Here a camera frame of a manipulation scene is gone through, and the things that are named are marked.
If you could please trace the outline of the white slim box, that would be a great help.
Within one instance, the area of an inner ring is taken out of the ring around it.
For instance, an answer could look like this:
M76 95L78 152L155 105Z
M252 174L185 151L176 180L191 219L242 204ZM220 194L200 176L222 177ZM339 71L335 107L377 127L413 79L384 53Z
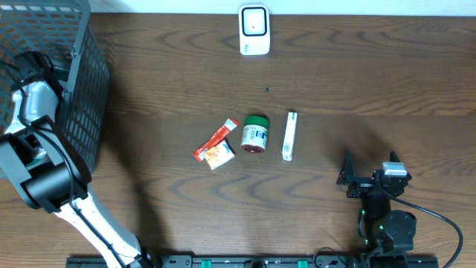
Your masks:
M298 114L296 112L288 113L281 152L283 160L288 162L290 162L293 158L297 120Z

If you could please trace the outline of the green lid jar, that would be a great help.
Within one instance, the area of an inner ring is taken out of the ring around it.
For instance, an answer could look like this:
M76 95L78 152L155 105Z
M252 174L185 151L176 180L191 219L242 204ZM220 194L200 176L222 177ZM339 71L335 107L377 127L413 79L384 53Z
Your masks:
M250 115L245 119L241 148L249 153L263 153L268 140L269 121L259 115Z

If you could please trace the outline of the red stick sachet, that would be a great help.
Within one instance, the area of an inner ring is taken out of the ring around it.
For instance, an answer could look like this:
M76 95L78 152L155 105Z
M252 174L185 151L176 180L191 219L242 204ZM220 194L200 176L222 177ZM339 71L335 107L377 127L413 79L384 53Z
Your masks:
M205 151L215 147L219 142L224 140L228 134L230 134L235 128L239 126L239 122L235 119L228 118L226 122L211 136L211 138L204 143L201 147L198 147L193 156L198 162L202 162L205 159Z

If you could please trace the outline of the orange tissue pack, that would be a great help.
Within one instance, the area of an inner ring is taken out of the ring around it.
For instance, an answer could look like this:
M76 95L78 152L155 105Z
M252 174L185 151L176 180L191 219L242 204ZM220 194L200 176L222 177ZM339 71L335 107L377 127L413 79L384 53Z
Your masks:
M204 152L205 161L211 170L216 170L235 157L235 153L226 140Z

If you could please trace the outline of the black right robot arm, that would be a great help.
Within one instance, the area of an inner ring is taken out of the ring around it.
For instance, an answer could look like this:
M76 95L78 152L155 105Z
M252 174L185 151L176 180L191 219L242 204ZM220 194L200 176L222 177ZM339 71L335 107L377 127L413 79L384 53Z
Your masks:
M358 233L367 240L375 255L405 253L414 248L416 217L407 211L393 210L390 205L393 197L405 192L411 179L393 151L390 160L367 177L356 174L350 151L345 153L336 183L347 186L348 198L361 200Z

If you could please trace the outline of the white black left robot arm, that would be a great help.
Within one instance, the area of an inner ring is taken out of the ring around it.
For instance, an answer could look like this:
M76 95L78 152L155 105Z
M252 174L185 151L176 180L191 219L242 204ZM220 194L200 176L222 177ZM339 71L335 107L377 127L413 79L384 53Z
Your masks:
M97 198L91 171L55 123L65 90L49 56L27 51L14 59L13 118L1 136L1 170L33 209L70 223L108 267L159 267L139 239Z

